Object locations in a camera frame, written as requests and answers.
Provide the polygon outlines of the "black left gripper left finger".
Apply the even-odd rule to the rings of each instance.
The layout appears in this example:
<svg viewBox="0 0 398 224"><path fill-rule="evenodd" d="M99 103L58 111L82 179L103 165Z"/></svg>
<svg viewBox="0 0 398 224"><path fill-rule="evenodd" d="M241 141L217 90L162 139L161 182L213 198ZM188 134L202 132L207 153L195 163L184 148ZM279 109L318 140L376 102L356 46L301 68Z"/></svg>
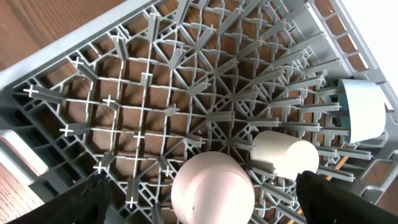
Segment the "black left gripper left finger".
<svg viewBox="0 0 398 224"><path fill-rule="evenodd" d="M110 205L109 180L98 174L9 224L99 224L104 223Z"/></svg>

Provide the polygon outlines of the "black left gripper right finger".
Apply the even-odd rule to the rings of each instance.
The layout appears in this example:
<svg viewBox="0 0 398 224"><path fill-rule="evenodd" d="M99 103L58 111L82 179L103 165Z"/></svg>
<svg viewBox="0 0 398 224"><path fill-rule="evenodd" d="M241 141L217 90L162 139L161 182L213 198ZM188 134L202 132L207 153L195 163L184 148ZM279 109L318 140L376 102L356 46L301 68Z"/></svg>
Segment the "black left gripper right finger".
<svg viewBox="0 0 398 224"><path fill-rule="evenodd" d="M308 224L397 224L397 215L311 172L297 175L297 197Z"/></svg>

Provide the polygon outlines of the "cream plastic cup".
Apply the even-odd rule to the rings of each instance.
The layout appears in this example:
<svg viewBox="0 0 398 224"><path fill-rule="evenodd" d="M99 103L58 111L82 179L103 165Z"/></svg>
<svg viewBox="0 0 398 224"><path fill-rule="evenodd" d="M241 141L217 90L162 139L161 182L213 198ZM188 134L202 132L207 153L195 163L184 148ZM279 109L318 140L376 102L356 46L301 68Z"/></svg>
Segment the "cream plastic cup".
<svg viewBox="0 0 398 224"><path fill-rule="evenodd" d="M291 180L304 171L315 173L320 163L312 143L276 131L259 133L252 140L250 156L270 166L277 176Z"/></svg>

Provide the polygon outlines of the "light blue bowl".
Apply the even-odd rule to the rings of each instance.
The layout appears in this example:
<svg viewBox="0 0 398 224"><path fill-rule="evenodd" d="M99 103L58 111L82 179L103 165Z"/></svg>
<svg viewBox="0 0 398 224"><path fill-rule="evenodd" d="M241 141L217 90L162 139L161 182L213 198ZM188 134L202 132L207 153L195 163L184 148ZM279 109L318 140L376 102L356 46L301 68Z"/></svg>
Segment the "light blue bowl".
<svg viewBox="0 0 398 224"><path fill-rule="evenodd" d="M382 90L369 80L338 81L338 102L346 112L341 125L349 129L349 143L379 137L386 125L386 109Z"/></svg>

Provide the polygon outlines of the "pink bowl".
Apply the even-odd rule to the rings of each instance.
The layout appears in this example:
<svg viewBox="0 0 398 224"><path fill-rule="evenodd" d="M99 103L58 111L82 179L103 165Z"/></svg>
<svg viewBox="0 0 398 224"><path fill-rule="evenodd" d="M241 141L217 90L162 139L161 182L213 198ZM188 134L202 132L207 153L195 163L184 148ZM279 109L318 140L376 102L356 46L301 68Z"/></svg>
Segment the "pink bowl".
<svg viewBox="0 0 398 224"><path fill-rule="evenodd" d="M172 184L171 202L182 223L247 224L255 193L251 179L231 156L209 151L181 166Z"/></svg>

